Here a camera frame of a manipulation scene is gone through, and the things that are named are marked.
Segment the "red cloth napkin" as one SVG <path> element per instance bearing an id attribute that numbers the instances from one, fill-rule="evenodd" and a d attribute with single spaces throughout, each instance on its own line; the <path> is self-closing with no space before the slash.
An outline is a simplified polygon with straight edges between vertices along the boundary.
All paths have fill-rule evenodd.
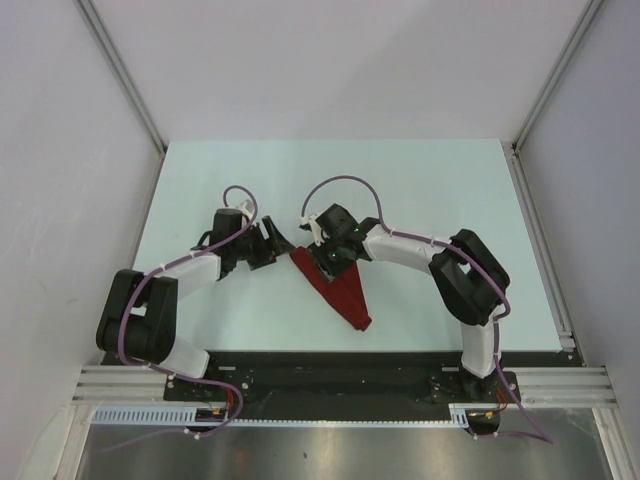
<path id="1" fill-rule="evenodd" d="M 320 268 L 305 248 L 298 247 L 289 256 L 326 303 L 355 330 L 365 331 L 370 326 L 372 319 L 356 264 L 350 266 L 341 276 L 328 281 L 321 275 Z"/>

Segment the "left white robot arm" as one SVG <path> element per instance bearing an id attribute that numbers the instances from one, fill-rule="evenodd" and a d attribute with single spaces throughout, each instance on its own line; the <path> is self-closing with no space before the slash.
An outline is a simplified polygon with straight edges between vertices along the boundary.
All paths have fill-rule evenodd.
<path id="1" fill-rule="evenodd" d="M 258 225 L 250 223 L 247 206 L 221 208 L 215 212 L 210 230 L 204 232 L 189 253 L 189 259 L 165 268 L 142 288 L 126 326 L 122 317 L 135 289 L 145 274 L 123 269 L 113 279 L 96 332 L 97 347 L 117 354 L 123 342 L 124 356 L 186 377 L 186 387 L 197 398 L 214 397 L 221 387 L 220 374 L 208 367 L 209 353 L 179 337 L 178 303 L 204 286 L 225 278 L 240 261 L 252 270 L 276 262 L 294 251 L 294 246 L 265 216 Z"/>

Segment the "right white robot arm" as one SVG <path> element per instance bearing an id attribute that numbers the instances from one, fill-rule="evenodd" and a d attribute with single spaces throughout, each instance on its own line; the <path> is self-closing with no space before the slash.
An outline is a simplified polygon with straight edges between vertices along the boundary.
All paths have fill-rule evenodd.
<path id="1" fill-rule="evenodd" d="M 500 346 L 491 324 L 496 309 L 507 305 L 510 278 L 475 232 L 462 229 L 448 239 L 426 238 L 372 217 L 358 222 L 338 204 L 301 216 L 300 228 L 310 231 L 313 241 L 292 256 L 294 263 L 354 327 L 366 328 L 370 322 L 359 261 L 389 262 L 430 275 L 445 307 L 461 323 L 463 393 L 484 401 L 496 391 Z"/>

